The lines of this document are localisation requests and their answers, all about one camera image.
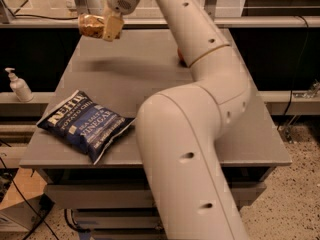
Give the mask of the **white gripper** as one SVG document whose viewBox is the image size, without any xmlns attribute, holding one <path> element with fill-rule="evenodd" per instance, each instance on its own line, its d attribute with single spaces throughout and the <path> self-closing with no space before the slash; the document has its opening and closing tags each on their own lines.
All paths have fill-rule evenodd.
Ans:
<svg viewBox="0 0 320 240">
<path fill-rule="evenodd" d="M 139 4 L 140 0 L 106 0 L 104 28 L 102 38 L 112 42 L 120 38 L 124 21 L 121 15 L 131 14 Z"/>
</svg>

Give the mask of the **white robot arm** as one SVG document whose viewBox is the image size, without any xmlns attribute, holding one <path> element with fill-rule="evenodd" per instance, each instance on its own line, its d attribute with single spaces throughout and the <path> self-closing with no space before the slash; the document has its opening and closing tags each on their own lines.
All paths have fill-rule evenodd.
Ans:
<svg viewBox="0 0 320 240">
<path fill-rule="evenodd" d="M 196 0 L 156 0 L 193 81 L 160 91 L 139 108 L 136 139 L 169 240 L 249 240 L 214 142 L 245 113 L 250 76 Z M 104 37 L 139 0 L 106 0 Z"/>
</svg>

